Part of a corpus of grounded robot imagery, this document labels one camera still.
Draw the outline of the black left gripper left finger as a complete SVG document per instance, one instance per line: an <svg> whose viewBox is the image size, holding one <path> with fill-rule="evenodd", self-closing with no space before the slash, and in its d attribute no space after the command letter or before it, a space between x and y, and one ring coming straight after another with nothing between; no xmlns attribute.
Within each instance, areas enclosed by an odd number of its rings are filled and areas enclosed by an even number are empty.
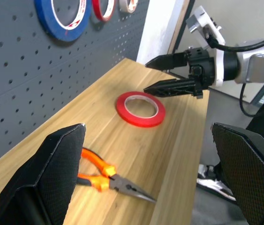
<svg viewBox="0 0 264 225"><path fill-rule="evenodd" d="M63 224L79 171L85 124L59 129L0 193L0 225Z"/></svg>

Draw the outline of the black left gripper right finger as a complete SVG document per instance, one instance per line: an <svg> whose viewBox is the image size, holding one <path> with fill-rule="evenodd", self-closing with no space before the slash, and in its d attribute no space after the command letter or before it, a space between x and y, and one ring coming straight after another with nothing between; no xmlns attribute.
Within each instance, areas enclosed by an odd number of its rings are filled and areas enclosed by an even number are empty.
<svg viewBox="0 0 264 225"><path fill-rule="evenodd" d="M264 225L264 138L240 127L212 126L225 180L250 225Z"/></svg>

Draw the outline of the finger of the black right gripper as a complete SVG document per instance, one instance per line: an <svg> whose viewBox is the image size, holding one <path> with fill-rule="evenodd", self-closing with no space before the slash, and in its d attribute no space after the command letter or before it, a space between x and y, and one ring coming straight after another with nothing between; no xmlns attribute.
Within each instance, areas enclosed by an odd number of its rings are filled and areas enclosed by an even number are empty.
<svg viewBox="0 0 264 225"><path fill-rule="evenodd" d="M162 80L144 88L143 91L147 94L160 98L192 94L194 92L194 80Z"/></svg>
<svg viewBox="0 0 264 225"><path fill-rule="evenodd" d="M188 54L174 53L157 56L145 64L145 67L156 70L171 70L177 67L185 67L188 63Z"/></svg>

